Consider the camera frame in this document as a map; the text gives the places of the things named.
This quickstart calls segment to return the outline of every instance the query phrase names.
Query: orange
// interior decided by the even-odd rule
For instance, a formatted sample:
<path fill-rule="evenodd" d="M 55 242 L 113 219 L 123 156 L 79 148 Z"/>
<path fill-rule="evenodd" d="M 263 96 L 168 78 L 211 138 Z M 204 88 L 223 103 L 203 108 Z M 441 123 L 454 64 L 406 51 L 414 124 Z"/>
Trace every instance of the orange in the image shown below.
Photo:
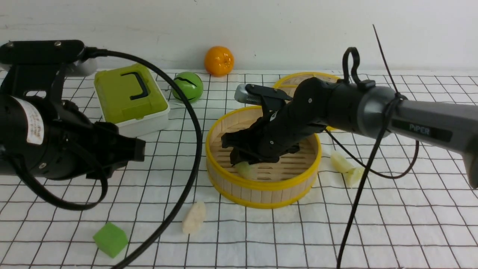
<path fill-rule="evenodd" d="M 225 76 L 234 68 L 234 56 L 228 48 L 214 46 L 206 53 L 204 67 L 214 77 Z"/>

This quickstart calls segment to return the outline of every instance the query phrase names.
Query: green box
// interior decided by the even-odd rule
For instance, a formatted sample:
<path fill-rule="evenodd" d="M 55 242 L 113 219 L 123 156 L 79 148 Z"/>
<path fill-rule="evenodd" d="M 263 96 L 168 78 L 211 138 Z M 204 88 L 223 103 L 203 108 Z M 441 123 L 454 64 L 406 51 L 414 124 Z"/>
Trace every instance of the green box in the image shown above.
<path fill-rule="evenodd" d="M 93 236 L 99 250 L 111 258 L 116 257 L 128 244 L 126 233 L 111 222 L 106 223 Z"/>
<path fill-rule="evenodd" d="M 94 83 L 107 122 L 139 120 L 168 108 L 149 69 L 141 64 L 100 71 Z"/>

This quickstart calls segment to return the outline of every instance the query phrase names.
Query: white grid tablecloth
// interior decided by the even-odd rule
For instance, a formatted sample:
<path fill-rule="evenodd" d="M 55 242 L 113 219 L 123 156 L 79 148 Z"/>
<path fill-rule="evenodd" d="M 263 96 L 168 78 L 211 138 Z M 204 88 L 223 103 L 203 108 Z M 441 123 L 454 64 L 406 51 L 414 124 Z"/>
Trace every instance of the white grid tablecloth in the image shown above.
<path fill-rule="evenodd" d="M 170 76 L 182 70 L 168 70 Z M 340 75 L 339 71 L 326 71 Z M 243 107 L 233 98 L 240 83 L 272 86 L 294 71 L 234 71 L 224 78 L 199 72 L 205 91 L 193 104 L 207 131 L 224 113 Z M 384 71 L 362 71 L 361 78 L 387 85 Z M 394 72 L 399 91 L 411 100 L 476 105 L 478 72 Z M 0 82 L 6 72 L 0 71 Z M 158 85 L 170 96 L 167 84 Z M 93 76 L 67 79 L 64 99 L 75 102 L 92 121 L 101 119 Z M 195 134 L 189 115 L 170 99 L 168 129 L 141 137 L 144 162 L 131 162 L 109 180 L 105 200 L 94 209 L 70 212 L 34 195 L 17 177 L 0 177 L 0 268 L 108 268 L 138 247 L 170 212 L 190 173 Z M 363 162 L 374 140 L 335 133 Z M 233 204 L 212 187 L 205 151 L 196 183 L 175 221 L 131 268 L 334 268 L 356 189 L 345 189 L 330 164 L 335 149 L 320 134 L 323 157 L 319 180 L 299 202 L 276 210 Z M 372 168 L 404 171 L 414 141 L 399 135 L 383 139 Z M 84 177 L 39 179 L 59 197 L 95 201 L 99 183 Z M 193 201 L 206 203 L 207 220 L 197 235 L 183 235 L 181 221 Z M 130 244 L 115 259 L 98 251 L 93 234 L 106 221 L 124 229 Z M 478 197 L 466 180 L 461 156 L 422 144 L 410 174 L 390 180 L 369 176 L 348 239 L 344 268 L 478 268 Z"/>

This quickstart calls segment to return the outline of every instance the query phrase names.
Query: white container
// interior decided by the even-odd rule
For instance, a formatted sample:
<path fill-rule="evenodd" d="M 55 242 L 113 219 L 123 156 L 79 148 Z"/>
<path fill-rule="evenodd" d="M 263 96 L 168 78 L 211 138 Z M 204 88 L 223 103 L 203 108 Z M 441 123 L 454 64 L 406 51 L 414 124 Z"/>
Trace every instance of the white container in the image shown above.
<path fill-rule="evenodd" d="M 139 120 L 132 119 L 125 122 L 117 123 L 116 126 L 118 126 L 120 135 L 127 136 L 127 137 L 138 137 L 145 134 L 147 135 L 160 130 L 164 130 L 168 127 L 169 111 L 171 110 L 171 105 L 169 104 L 168 99 L 164 96 L 163 90 L 161 90 L 159 86 L 158 86 L 158 89 L 161 95 L 163 96 L 164 100 L 166 100 L 168 107 L 161 112 L 146 115 Z M 105 115 L 103 114 L 102 108 L 101 108 L 101 115 L 103 115 L 103 119 L 104 119 Z"/>

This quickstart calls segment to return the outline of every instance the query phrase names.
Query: wire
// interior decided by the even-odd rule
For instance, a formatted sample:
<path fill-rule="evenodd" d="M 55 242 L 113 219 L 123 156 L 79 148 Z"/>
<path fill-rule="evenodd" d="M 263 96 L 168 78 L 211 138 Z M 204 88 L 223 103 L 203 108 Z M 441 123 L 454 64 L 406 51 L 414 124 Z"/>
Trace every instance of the wire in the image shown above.
<path fill-rule="evenodd" d="M 82 158 L 83 161 L 86 162 L 86 164 L 88 164 L 91 168 L 94 168 L 95 171 L 97 171 L 99 175 L 99 181 L 101 183 L 101 194 L 99 199 L 96 202 L 78 204 L 78 203 L 68 202 L 61 198 L 58 198 L 57 196 L 53 195 L 42 184 L 40 184 L 38 180 L 29 172 L 25 163 L 25 158 L 23 156 L 13 156 L 10 154 L 4 154 L 3 157 L 12 166 L 13 170 L 18 175 L 20 180 L 23 181 L 28 188 L 30 188 L 36 195 L 42 198 L 45 202 L 62 209 L 72 210 L 72 211 L 83 211 L 83 210 L 92 209 L 101 201 L 103 201 L 103 199 L 106 197 L 106 194 L 108 192 L 108 179 L 101 165 L 98 163 L 95 157 L 92 156 L 88 151 L 86 151 L 84 148 L 82 148 L 81 146 L 79 146 L 77 143 L 73 141 L 67 140 L 65 146 L 68 150 L 72 151 L 74 154 Z"/>
<path fill-rule="evenodd" d="M 187 97 L 184 95 L 183 91 L 177 86 L 177 84 L 168 75 L 166 75 L 161 69 L 159 69 L 157 66 L 153 65 L 152 63 L 133 55 L 129 55 L 122 52 L 110 51 L 106 49 L 88 48 L 88 52 L 87 52 L 88 58 L 95 58 L 95 57 L 102 57 L 102 56 L 113 56 L 113 57 L 123 58 L 126 60 L 137 62 L 149 68 L 154 73 L 158 74 L 161 78 L 163 78 L 176 91 L 181 101 L 183 101 L 186 107 L 186 110 L 188 111 L 189 115 L 191 116 L 191 120 L 193 121 L 194 130 L 196 132 L 196 139 L 197 139 L 196 156 L 194 158 L 193 168 L 191 169 L 191 174 L 189 175 L 189 179 L 186 183 L 183 193 L 181 193 L 181 196 L 178 199 L 178 202 L 176 203 L 176 205 L 174 205 L 173 209 L 171 210 L 169 215 L 165 218 L 163 223 L 161 223 L 158 229 L 154 231 L 154 233 L 151 234 L 151 236 L 148 237 L 148 239 L 146 239 L 137 249 L 135 249 L 131 254 L 129 254 L 126 258 L 124 258 L 121 262 L 119 262 L 117 265 L 112 267 L 112 269 L 123 269 L 126 266 L 128 266 L 132 261 L 134 261 L 139 255 L 141 255 L 145 250 L 147 250 L 149 246 L 151 246 L 157 238 L 159 238 L 159 236 L 166 230 L 166 228 L 173 221 L 173 219 L 176 217 L 179 210 L 183 206 L 194 184 L 194 180 L 196 179 L 197 173 L 199 171 L 199 163 L 201 161 L 201 155 L 202 155 L 202 144 L 203 144 L 202 139 L 203 138 L 202 138 L 201 126 L 199 124 L 199 120 L 196 116 L 196 113 L 194 112 L 193 107 L 191 106 L 191 103 L 189 102 Z"/>
<path fill-rule="evenodd" d="M 347 153 L 352 159 L 354 159 L 354 161 L 356 161 L 358 164 L 360 164 L 361 166 L 365 167 L 366 165 L 364 163 L 362 163 L 357 157 L 353 156 L 353 154 L 348 151 L 344 145 L 342 145 L 333 135 L 332 133 L 326 129 L 326 133 L 332 138 L 332 140 L 337 143 L 337 145 L 339 145 L 344 151 L 345 153 Z M 382 177 L 382 178 L 386 178 L 386 179 L 400 179 L 402 177 L 404 177 L 406 174 L 408 174 L 413 166 L 415 165 L 415 162 L 417 161 L 417 158 L 418 158 L 418 151 L 420 149 L 420 142 L 419 141 L 415 141 L 415 152 L 413 154 L 413 157 L 412 157 L 412 161 L 410 162 L 410 165 L 408 166 L 408 168 L 403 172 L 401 173 L 400 175 L 398 176 L 388 176 L 388 175 L 385 175 L 385 174 L 382 174 L 380 172 L 377 172 L 373 169 L 370 169 L 370 172 L 372 172 L 373 174 L 379 176 L 379 177 Z"/>
<path fill-rule="evenodd" d="M 358 205 L 359 205 L 359 201 L 360 201 L 360 196 L 362 195 L 362 191 L 363 191 L 363 187 L 365 185 L 365 180 L 367 180 L 367 175 L 369 174 L 370 171 L 372 171 L 372 173 L 376 174 L 376 175 L 379 175 L 381 177 L 384 177 L 384 178 L 389 178 L 389 179 L 397 179 L 397 178 L 401 178 L 403 176 L 405 176 L 411 169 L 412 167 L 414 166 L 416 160 L 417 160 L 417 157 L 418 157 L 418 150 L 419 150 L 419 146 L 420 146 L 420 143 L 418 142 L 418 140 L 415 141 L 415 154 L 413 155 L 413 159 L 412 161 L 410 162 L 410 166 L 405 170 L 405 172 L 403 172 L 402 174 L 398 175 L 398 176 L 386 176 L 386 175 L 383 175 L 383 174 L 380 174 L 376 171 L 373 171 L 371 169 L 372 167 L 372 162 L 375 158 L 375 155 L 380 147 L 380 142 L 382 141 L 382 138 L 384 137 L 385 135 L 385 132 L 387 131 L 387 127 L 388 125 L 390 124 L 390 121 L 391 121 L 391 118 L 393 116 L 393 112 L 395 111 L 395 108 L 397 107 L 398 103 L 401 101 L 401 100 L 405 100 L 406 98 L 401 95 L 399 92 L 398 92 L 398 89 L 397 89 L 397 86 L 395 85 L 395 82 L 393 81 L 393 77 L 391 76 L 391 73 L 390 73 L 390 70 L 388 68 L 388 65 L 387 65 L 387 61 L 385 60 L 385 55 L 383 53 L 383 50 L 382 50 L 382 46 L 380 44 L 380 40 L 379 40 L 379 35 L 377 34 L 377 30 L 375 29 L 375 25 L 373 25 L 373 30 L 375 32 L 375 37 L 377 39 L 377 43 L 379 44 L 379 49 L 380 49 L 380 54 L 382 56 L 382 59 L 383 59 L 383 63 L 385 64 L 385 68 L 387 69 L 387 73 L 390 77 L 390 80 L 393 84 L 393 87 L 395 89 L 395 98 L 388 104 L 388 106 L 385 108 L 385 111 L 384 111 L 384 115 L 385 115 L 385 118 L 384 118 L 384 121 L 383 121 L 383 125 L 382 125 L 382 128 L 380 129 L 380 132 L 377 136 L 377 139 L 375 141 L 375 144 L 373 145 L 373 148 L 372 148 L 372 151 L 370 153 L 370 156 L 369 156 L 369 160 L 367 161 L 367 164 L 364 165 L 363 163 L 361 163 L 357 158 L 355 158 L 348 150 L 346 150 L 344 148 L 344 146 L 339 143 L 335 137 L 326 129 L 326 132 L 330 135 L 330 137 L 336 142 L 339 144 L 339 146 L 345 150 L 345 152 L 347 152 L 347 154 L 349 154 L 354 160 L 356 160 L 358 163 L 360 163 L 361 165 L 363 165 L 365 167 L 365 170 L 364 170 L 364 173 L 362 175 L 362 178 L 360 179 L 360 184 L 358 186 L 358 189 L 357 189 L 357 194 L 355 196 L 355 200 L 352 204 L 352 210 L 350 212 L 350 217 L 348 218 L 348 222 L 347 222 L 347 226 L 345 228 L 345 232 L 344 232 L 344 236 L 342 238 L 342 242 L 340 244 L 340 250 L 338 252 L 338 257 L 337 257 L 337 269 L 340 269 L 340 264 L 342 263 L 342 257 L 344 255 L 344 249 L 345 249 L 345 245 L 347 243 L 347 238 L 348 238 L 348 234 L 350 233 L 350 229 L 352 227 L 352 224 L 354 222 L 354 218 L 355 218 L 355 213 L 357 211 L 357 208 L 358 208 Z"/>
<path fill-rule="evenodd" d="M 344 236 L 342 238 L 342 243 L 340 244 L 340 250 L 338 252 L 338 257 L 337 257 L 337 269 L 340 269 L 340 264 L 342 262 L 342 256 L 344 255 L 344 249 L 347 243 L 348 234 L 350 233 L 350 229 L 352 227 L 352 224 L 355 218 L 355 212 L 357 211 L 357 207 L 359 205 L 360 196 L 362 195 L 362 190 L 365 185 L 365 181 L 367 180 L 367 175 L 371 169 L 372 162 L 375 158 L 375 155 L 380 147 L 380 142 L 382 141 L 382 138 L 384 137 L 385 132 L 387 131 L 387 126 L 390 123 L 390 120 L 393 115 L 393 111 L 395 107 L 397 106 L 397 104 L 399 103 L 399 101 L 401 100 L 401 98 L 402 96 L 398 93 L 396 94 L 396 97 L 390 102 L 389 109 L 387 110 L 385 114 L 385 120 L 383 122 L 383 126 L 380 129 L 380 132 L 377 136 L 377 140 L 375 141 L 375 144 L 373 145 L 372 152 L 370 153 L 370 156 L 369 156 L 369 160 L 367 161 L 367 165 L 365 166 L 365 170 L 363 172 L 362 178 L 360 179 L 360 184 L 358 186 L 357 194 L 355 196 L 355 200 L 352 205 L 350 217 L 348 219 L 347 226 L 345 228 Z"/>

